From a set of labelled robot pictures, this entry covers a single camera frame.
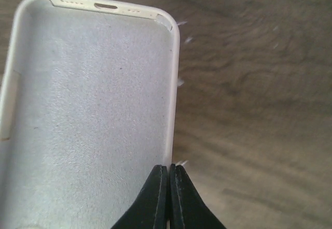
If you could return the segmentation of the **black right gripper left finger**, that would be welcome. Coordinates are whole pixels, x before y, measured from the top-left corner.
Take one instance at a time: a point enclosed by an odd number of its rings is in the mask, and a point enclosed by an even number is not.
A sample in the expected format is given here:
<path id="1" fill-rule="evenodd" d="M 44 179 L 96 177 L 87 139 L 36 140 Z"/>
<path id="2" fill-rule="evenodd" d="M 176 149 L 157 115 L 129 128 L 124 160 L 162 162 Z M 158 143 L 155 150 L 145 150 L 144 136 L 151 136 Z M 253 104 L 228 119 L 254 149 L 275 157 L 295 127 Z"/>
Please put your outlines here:
<path id="1" fill-rule="evenodd" d="M 168 220 L 167 192 L 167 168 L 166 166 L 155 165 L 133 204 L 112 228 L 166 228 Z"/>

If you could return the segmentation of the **white phone case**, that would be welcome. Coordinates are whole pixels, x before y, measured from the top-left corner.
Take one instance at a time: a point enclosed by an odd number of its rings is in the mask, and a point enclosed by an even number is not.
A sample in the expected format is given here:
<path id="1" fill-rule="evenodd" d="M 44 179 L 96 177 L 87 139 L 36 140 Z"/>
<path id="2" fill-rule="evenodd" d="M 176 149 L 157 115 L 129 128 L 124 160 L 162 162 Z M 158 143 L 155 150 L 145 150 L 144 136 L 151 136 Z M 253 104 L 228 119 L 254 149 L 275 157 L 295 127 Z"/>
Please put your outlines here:
<path id="1" fill-rule="evenodd" d="M 169 166 L 179 29 L 155 7 L 23 0 L 1 84 L 1 228 L 111 228 Z"/>

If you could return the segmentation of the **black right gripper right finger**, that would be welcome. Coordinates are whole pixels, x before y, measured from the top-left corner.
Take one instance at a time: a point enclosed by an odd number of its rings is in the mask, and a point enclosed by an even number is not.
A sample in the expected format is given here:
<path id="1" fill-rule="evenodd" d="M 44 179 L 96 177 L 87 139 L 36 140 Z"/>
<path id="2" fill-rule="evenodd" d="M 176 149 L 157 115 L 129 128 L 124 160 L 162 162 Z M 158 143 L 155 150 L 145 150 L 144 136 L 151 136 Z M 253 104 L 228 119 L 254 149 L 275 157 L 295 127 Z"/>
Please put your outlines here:
<path id="1" fill-rule="evenodd" d="M 170 228 L 225 229 L 205 205 L 182 165 L 170 166 Z"/>

